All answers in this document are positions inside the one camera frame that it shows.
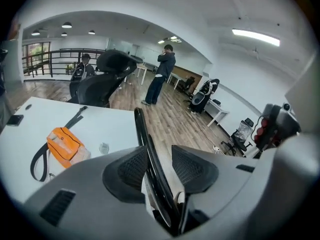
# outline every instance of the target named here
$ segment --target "black strap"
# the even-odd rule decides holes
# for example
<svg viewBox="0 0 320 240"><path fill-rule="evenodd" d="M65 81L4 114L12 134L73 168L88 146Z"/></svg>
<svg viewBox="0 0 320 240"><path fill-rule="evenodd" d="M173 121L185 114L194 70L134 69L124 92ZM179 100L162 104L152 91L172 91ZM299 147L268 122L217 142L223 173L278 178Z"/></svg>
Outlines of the black strap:
<svg viewBox="0 0 320 240"><path fill-rule="evenodd" d="M65 125L68 129L70 129L72 126L74 126L77 122L79 122L82 118L84 118L81 114L82 111L87 109L87 106L83 106L79 109L79 112L75 114L75 116ZM44 182L46 180L47 174L48 174L48 162L47 162L47 150L49 149L48 144L45 143L38 151L35 153L31 164L30 164L30 172L32 177L39 181ZM38 159L43 156L43 174L41 176L41 179L37 179L35 176L35 167Z"/></svg>

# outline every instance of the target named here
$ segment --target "black office chair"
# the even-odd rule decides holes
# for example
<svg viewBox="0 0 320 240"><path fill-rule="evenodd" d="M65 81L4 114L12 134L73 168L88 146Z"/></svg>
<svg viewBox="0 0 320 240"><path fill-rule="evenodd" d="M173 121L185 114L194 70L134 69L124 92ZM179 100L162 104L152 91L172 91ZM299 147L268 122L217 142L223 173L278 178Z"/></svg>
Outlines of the black office chair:
<svg viewBox="0 0 320 240"><path fill-rule="evenodd" d="M82 77L74 96L68 102L109 108L110 96L126 76L135 71L137 64L142 62L141 58L130 56L123 51L105 51L96 60L99 71L104 74Z"/></svg>
<svg viewBox="0 0 320 240"><path fill-rule="evenodd" d="M190 89L195 81L196 79L193 76L190 76L185 82L181 82L181 84L178 84L177 89L180 92L185 93Z"/></svg>
<svg viewBox="0 0 320 240"><path fill-rule="evenodd" d="M221 142L221 144L226 144L229 148L226 153L232 151L232 155L234 156L237 152L237 149L246 152L247 147L252 146L250 142L245 146L245 142L253 132L253 126L254 122L252 122L250 118L247 118L244 121L242 120L238 129L236 129L235 132L231 135L230 142Z"/></svg>

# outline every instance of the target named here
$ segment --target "window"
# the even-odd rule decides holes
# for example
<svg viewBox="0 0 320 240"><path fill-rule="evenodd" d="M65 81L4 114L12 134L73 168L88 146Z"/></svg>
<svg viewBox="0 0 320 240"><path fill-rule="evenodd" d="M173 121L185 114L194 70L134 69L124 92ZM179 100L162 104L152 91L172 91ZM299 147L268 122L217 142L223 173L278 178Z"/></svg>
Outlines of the window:
<svg viewBox="0 0 320 240"><path fill-rule="evenodd" d="M22 66L24 74L29 76L30 73L44 74L44 70L49 69L49 64L46 63L49 59L50 42L31 43L22 46Z"/></svg>

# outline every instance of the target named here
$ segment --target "man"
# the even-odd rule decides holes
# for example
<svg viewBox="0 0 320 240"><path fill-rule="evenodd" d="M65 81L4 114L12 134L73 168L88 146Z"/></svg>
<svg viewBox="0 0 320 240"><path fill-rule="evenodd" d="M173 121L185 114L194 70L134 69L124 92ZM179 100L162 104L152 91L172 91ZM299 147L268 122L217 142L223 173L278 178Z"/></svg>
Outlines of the man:
<svg viewBox="0 0 320 240"><path fill-rule="evenodd" d="M7 50L0 49L0 133L6 126L9 118L14 114L14 110L12 109L7 98L5 84L2 79L2 61L5 59L7 53Z"/></svg>
<svg viewBox="0 0 320 240"><path fill-rule="evenodd" d="M84 68L85 68L85 72L86 72L86 76L95 76L96 75L96 72L94 70L94 67L92 65L89 64L89 61L90 61L91 57L88 53L85 53L83 56L82 56L82 63L84 65Z"/></svg>
<svg viewBox="0 0 320 240"><path fill-rule="evenodd" d="M157 103L162 85L168 79L172 70L174 69L176 58L172 45L167 44L164 47L162 54L158 56L158 62L160 62L160 66L158 67L155 77L149 86L145 100L141 102L147 106L151 106L151 104L155 105Z"/></svg>

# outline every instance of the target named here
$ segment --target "white desk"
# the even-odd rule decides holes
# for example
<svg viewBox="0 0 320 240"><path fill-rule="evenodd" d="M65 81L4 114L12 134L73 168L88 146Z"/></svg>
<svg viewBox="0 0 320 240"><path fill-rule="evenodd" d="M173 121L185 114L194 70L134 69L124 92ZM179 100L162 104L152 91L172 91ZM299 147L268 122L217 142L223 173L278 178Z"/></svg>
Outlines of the white desk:
<svg viewBox="0 0 320 240"><path fill-rule="evenodd" d="M11 198L24 203L45 184L31 176L31 160L46 143L49 133L65 126L81 107L83 105L31 97L16 112L24 115L20 125L6 126L0 135L0 176ZM102 155L99 151L102 142L109 144L109 153L139 145L133 111L88 106L81 115L83 119L70 130L91 152L91 158ZM48 170L54 175L64 170L52 154ZM35 170L38 179L42 171L40 158Z"/></svg>
<svg viewBox="0 0 320 240"><path fill-rule="evenodd" d="M143 84L144 84L144 80L145 80L145 76L146 76L146 73L147 73L147 70L148 70L148 69L147 69L147 67L144 66L143 64L137 64L136 67L139 69L138 75L136 76L137 78L138 78L139 75L140 75L140 70L144 70L143 76L142 76L142 81L141 81L141 85L143 85Z"/></svg>
<svg viewBox="0 0 320 240"><path fill-rule="evenodd" d="M177 74L171 73L170 76L169 76L169 78L168 78L168 81L167 81L168 84L170 83L172 77L174 77L174 78L177 79L177 80L176 80L176 83L175 83L175 86L174 86L174 88L173 88L174 90L177 88L177 85L178 85L178 83L179 83L180 80L183 81L183 82L186 81L185 78L183 78L183 77L181 77L181 76L179 76L179 75L177 75Z"/></svg>
<svg viewBox="0 0 320 240"><path fill-rule="evenodd" d="M223 118L221 118L219 120L219 122L216 124L217 126L222 122L223 119L226 118L226 116L229 114L229 111L223 110L220 106L218 106L216 103L214 103L211 99L209 100L209 104L207 104L204 107L204 110L207 111L209 113L209 115L212 114L211 109L217 109L218 110L218 114L216 114L215 116L213 116L213 119L211 120L211 122L207 125L208 127L210 127L210 125L213 124L214 121L216 121L218 119L218 117L220 115L224 115Z"/></svg>

